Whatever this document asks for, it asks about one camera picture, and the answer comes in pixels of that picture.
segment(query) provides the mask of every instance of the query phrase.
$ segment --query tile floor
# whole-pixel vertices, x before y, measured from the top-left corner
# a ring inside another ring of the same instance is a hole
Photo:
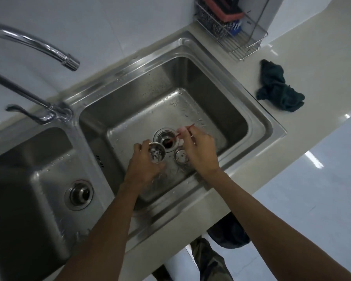
[[[351,271],[351,118],[253,196]],[[204,237],[234,280],[276,280],[252,243],[227,250]],[[186,249],[165,266],[174,281],[199,280]]]

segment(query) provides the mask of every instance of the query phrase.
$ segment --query sink basin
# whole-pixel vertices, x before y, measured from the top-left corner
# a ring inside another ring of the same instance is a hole
[[[66,200],[76,181],[88,184],[89,178],[60,128],[49,128],[0,156],[3,280],[46,277],[93,227],[103,212],[93,193],[88,207],[79,211]]]
[[[161,132],[169,140],[178,127],[191,124],[215,138],[218,154],[248,132],[244,117],[186,57],[176,57],[148,71],[80,115],[81,128],[114,194],[135,143],[146,139],[160,142]],[[189,165],[179,165],[173,159],[174,149],[182,143],[170,143],[165,170],[139,195],[136,210],[153,203],[194,172]]]

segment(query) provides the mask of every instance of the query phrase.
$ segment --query dark green cloth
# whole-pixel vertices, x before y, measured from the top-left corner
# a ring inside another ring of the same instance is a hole
[[[285,84],[282,67],[265,59],[260,63],[260,82],[263,86],[257,91],[256,99],[270,100],[276,107],[290,112],[302,107],[305,96]]]

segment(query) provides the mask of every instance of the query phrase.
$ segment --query double sink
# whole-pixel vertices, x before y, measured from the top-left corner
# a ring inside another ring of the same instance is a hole
[[[134,143],[167,150],[141,192],[126,251],[202,199],[208,186],[168,143],[195,124],[228,173],[285,130],[189,33],[165,41],[64,99],[71,122],[23,119],[0,132],[0,280],[41,280],[63,265],[119,190]]]

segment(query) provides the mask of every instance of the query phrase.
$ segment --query red sponge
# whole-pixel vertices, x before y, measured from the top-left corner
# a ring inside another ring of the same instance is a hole
[[[238,6],[232,7],[231,0],[204,0],[213,13],[223,22],[232,22],[244,17]]]

